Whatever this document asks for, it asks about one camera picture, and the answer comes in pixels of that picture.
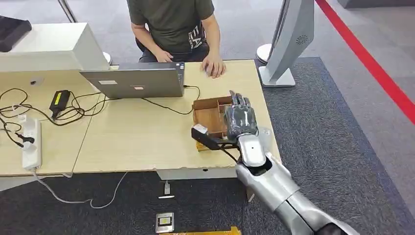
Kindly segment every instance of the red floor tape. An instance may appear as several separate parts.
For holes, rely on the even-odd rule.
[[[350,29],[340,19],[326,0],[316,0],[316,2],[363,65],[368,69],[368,71],[402,110],[402,112],[409,118],[409,120],[415,124],[415,104],[377,63],[372,55],[359,42],[356,36],[353,35]]]

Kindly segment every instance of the white cable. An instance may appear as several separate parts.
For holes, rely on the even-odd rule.
[[[118,182],[118,184],[117,184],[117,187],[115,188],[115,190],[114,190],[114,196],[113,196],[113,198],[111,199],[111,202],[109,202],[108,204],[106,204],[106,205],[104,205],[104,206],[101,206],[101,207],[94,207],[93,205],[92,205],[92,201],[93,201],[93,199],[91,199],[91,201],[90,201],[90,206],[92,207],[92,208],[94,208],[94,209],[102,209],[102,208],[105,208],[105,207],[107,207],[107,206],[109,206],[113,201],[114,201],[114,199],[115,199],[115,195],[116,195],[116,191],[118,190],[118,187],[119,187],[119,185],[121,184],[121,181],[122,181],[122,179],[124,179],[124,177],[125,177],[125,175],[127,174],[128,172],[125,172],[124,173],[124,175],[121,177],[121,179],[119,180],[119,182]]]
[[[80,203],[86,203],[86,202],[90,202],[90,206],[92,207],[92,208],[94,208],[94,209],[102,209],[102,208],[105,208],[105,207],[107,207],[107,206],[109,206],[113,201],[114,201],[114,199],[115,199],[115,195],[116,195],[116,192],[117,192],[117,190],[118,190],[118,187],[119,187],[119,185],[121,184],[121,182],[122,182],[122,180],[124,179],[124,177],[125,177],[125,175],[127,174],[128,172],[125,172],[124,173],[124,175],[121,177],[121,179],[119,180],[119,182],[118,182],[118,184],[117,184],[117,186],[116,186],[116,188],[115,188],[115,191],[114,191],[114,196],[113,196],[113,198],[112,198],[112,200],[108,203],[108,204],[106,204],[106,205],[104,205],[104,206],[100,206],[100,207],[95,207],[95,206],[93,206],[92,205],[92,201],[93,201],[93,199],[88,199],[88,200],[85,200],[85,201],[66,201],[66,200],[63,200],[63,199],[61,199],[61,198],[59,198],[57,195],[56,195],[56,193],[49,187],[49,185],[47,185],[43,180],[41,180],[41,179],[39,179],[39,177],[38,177],[38,175],[36,174],[36,171],[33,171],[33,176],[36,178],[36,181],[38,181],[39,183],[41,183],[43,186],[45,186],[51,193],[52,193],[52,195],[58,200],[58,201],[60,201],[60,202],[63,202],[63,203],[68,203],[68,204],[80,204]]]

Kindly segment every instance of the table leg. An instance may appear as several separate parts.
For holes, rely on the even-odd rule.
[[[255,193],[251,188],[247,188],[247,199],[248,202],[251,202],[255,197]]]

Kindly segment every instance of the olive green t-shirt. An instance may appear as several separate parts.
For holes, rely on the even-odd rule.
[[[190,52],[206,41],[201,20],[214,12],[212,0],[127,0],[131,22],[148,24],[154,42],[172,53]]]

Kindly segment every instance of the wooden box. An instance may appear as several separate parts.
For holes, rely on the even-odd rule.
[[[230,96],[200,99],[193,102],[193,123],[207,128],[210,136],[226,139],[227,129],[224,122],[225,109],[232,105]],[[196,142],[198,151],[209,150],[203,144]]]

